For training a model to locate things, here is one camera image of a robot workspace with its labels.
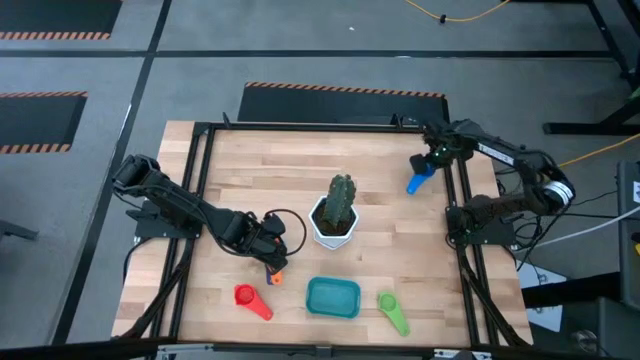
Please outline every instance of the wooden tabletop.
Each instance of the wooden tabletop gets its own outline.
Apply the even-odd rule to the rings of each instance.
[[[180,183],[193,122],[167,123],[158,161]],[[204,136],[201,139],[204,147]],[[442,171],[414,196],[405,188],[412,170],[409,156],[426,146],[414,134],[216,131],[205,199],[217,207],[253,211],[296,211],[305,220],[331,178],[351,174],[360,214],[355,236],[331,251],[309,233],[304,248],[289,258],[283,284],[266,283],[264,265],[223,253],[211,235],[197,240],[185,297],[180,340],[289,344],[468,346],[469,338],[455,253],[444,241],[448,204]],[[201,153],[196,159],[197,179]],[[474,194],[497,196],[491,160],[479,153],[468,162]],[[456,194],[462,198],[457,172]],[[282,214],[284,240],[298,246],[297,220]],[[158,290],[167,239],[154,239],[132,256],[113,335],[126,331]],[[498,246],[483,246],[492,298],[518,334],[531,334],[513,260]],[[357,282],[360,314],[353,320],[314,316],[305,308],[307,284],[314,276]],[[271,321],[234,304],[233,288],[249,283],[271,307]],[[377,294],[391,291],[411,333],[401,337],[377,310]],[[475,301],[481,338],[486,341],[482,307]],[[168,333],[168,306],[162,334]]]

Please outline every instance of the gray carpet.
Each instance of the gray carpet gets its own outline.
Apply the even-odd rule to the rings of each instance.
[[[0,41],[0,49],[146,49],[162,1],[123,3],[106,42]],[[492,1],[419,0],[435,13],[464,17]],[[598,1],[632,63],[637,38],[615,2]],[[509,4],[483,19],[442,26],[404,1],[174,1],[161,49],[603,50],[586,7]],[[0,218],[41,231],[36,242],[0,243],[0,347],[49,340],[77,262],[106,167],[118,138],[141,59],[0,59],[0,91],[88,90],[89,101],[68,154],[0,156]],[[546,136],[547,121],[595,122],[619,107],[629,88],[610,60],[218,58],[156,59],[127,153],[157,154],[167,120],[218,121],[237,116],[246,81],[437,91],[453,119],[559,162],[614,143],[617,137]],[[638,160],[635,142],[567,168],[578,199],[614,190],[615,165]],[[508,189],[516,185],[505,179]],[[124,255],[135,223],[112,201],[69,341],[104,340],[121,291]],[[615,214],[615,196],[576,212]],[[600,220],[564,218],[548,239]],[[533,255],[536,265],[570,277],[617,269],[617,231],[603,230]],[[243,355],[236,358],[248,358]]]

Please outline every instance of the teal plastic container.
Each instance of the teal plastic container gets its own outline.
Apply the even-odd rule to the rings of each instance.
[[[360,312],[360,286],[350,280],[314,277],[307,286],[307,310],[353,319]]]

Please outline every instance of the hazard tape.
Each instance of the hazard tape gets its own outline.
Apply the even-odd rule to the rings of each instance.
[[[445,97],[444,94],[440,94],[436,92],[425,92],[425,91],[369,89],[369,88],[348,87],[348,86],[304,85],[304,84],[270,83],[270,82],[257,82],[257,81],[248,82],[245,84],[245,87],[338,91],[338,92],[353,92],[353,93],[363,93],[363,94],[386,94],[386,95],[422,96],[422,97],[435,97],[435,98]]]
[[[86,91],[53,91],[53,92],[22,92],[0,93],[0,98],[25,98],[25,97],[51,97],[51,96],[83,96],[89,94]]]
[[[104,32],[0,32],[0,40],[107,40]]]
[[[71,144],[0,145],[0,154],[67,152]]]

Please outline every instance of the white pot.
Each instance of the white pot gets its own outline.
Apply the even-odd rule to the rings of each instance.
[[[349,229],[349,231],[342,236],[323,235],[320,232],[320,229],[318,229],[318,226],[316,225],[315,221],[313,221],[313,213],[316,211],[318,206],[320,206],[320,203],[322,202],[322,200],[326,198],[327,198],[326,196],[322,196],[320,197],[320,199],[318,199],[318,202],[316,202],[316,204],[311,209],[311,212],[309,212],[309,221],[311,221],[311,225],[313,226],[313,238],[317,242],[319,242],[320,245],[326,247],[327,249],[335,250],[340,246],[348,243],[351,240],[351,238],[353,237],[353,231],[356,228],[356,225],[358,224],[358,220],[360,220],[360,216],[358,215],[356,208],[354,208],[353,205],[351,205],[351,211],[353,211],[353,214],[355,215],[356,218],[353,221],[353,224],[351,224],[351,228]]]

